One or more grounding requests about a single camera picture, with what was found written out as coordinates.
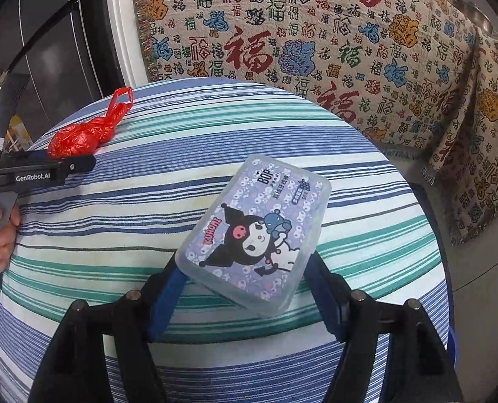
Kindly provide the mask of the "person's left hand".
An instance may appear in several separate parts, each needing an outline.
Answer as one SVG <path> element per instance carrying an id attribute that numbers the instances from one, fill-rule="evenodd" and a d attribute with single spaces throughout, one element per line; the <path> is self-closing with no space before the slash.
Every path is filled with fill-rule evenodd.
<path id="1" fill-rule="evenodd" d="M 0 209 L 0 221 L 3 212 Z M 16 230 L 20 224 L 19 207 L 14 205 L 9 216 L 7 224 L 0 230 L 0 273 L 2 273 L 9 264 L 16 243 Z"/>

